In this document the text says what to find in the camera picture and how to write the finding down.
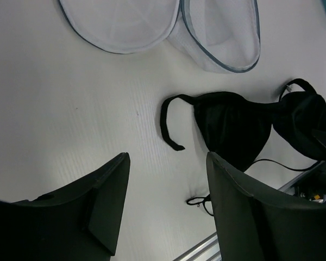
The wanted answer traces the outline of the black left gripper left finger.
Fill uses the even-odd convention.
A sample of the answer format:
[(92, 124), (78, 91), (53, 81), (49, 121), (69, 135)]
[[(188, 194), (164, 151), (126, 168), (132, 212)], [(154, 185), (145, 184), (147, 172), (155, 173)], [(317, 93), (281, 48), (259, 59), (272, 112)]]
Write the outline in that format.
[(130, 156), (120, 153), (35, 200), (0, 201), (0, 260), (110, 260), (129, 173)]

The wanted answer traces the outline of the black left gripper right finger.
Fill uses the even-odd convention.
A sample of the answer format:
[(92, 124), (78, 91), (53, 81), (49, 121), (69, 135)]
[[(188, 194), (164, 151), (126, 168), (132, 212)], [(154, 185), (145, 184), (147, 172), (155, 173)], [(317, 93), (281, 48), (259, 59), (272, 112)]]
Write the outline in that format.
[(326, 204), (274, 189), (213, 152), (206, 169), (223, 260), (326, 260)]

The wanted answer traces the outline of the black bra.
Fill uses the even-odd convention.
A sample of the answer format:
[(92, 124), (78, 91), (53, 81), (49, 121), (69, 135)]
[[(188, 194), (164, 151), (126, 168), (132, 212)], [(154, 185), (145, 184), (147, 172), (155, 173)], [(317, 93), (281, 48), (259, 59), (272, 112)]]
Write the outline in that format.
[(193, 106), (195, 122), (209, 151), (240, 171), (246, 171), (255, 162), (273, 129), (302, 155), (325, 161), (326, 158), (314, 158), (317, 141), (312, 130), (326, 132), (326, 102), (301, 78), (286, 84), (291, 85), (302, 90), (283, 91), (274, 103), (251, 102), (228, 91), (169, 97), (161, 106), (162, 138), (174, 150), (184, 150), (184, 146), (170, 138), (167, 127), (168, 106), (179, 98)]

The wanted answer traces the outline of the blue-trimmed white mesh laundry bag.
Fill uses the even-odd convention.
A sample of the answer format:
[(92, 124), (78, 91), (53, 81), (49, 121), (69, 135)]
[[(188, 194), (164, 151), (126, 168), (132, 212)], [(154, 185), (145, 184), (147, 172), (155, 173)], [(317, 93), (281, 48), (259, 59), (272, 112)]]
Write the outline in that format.
[(74, 32), (113, 54), (146, 51), (167, 40), (199, 67), (245, 73), (261, 51), (256, 1), (60, 1)]

